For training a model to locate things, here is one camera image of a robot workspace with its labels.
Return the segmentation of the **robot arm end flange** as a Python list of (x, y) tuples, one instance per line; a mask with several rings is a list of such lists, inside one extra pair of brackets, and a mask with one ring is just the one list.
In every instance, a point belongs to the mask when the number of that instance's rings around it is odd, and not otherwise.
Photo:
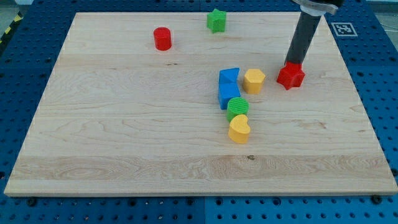
[(336, 14), (344, 0), (292, 0), (298, 4), (302, 12), (311, 16), (322, 16), (326, 13)]

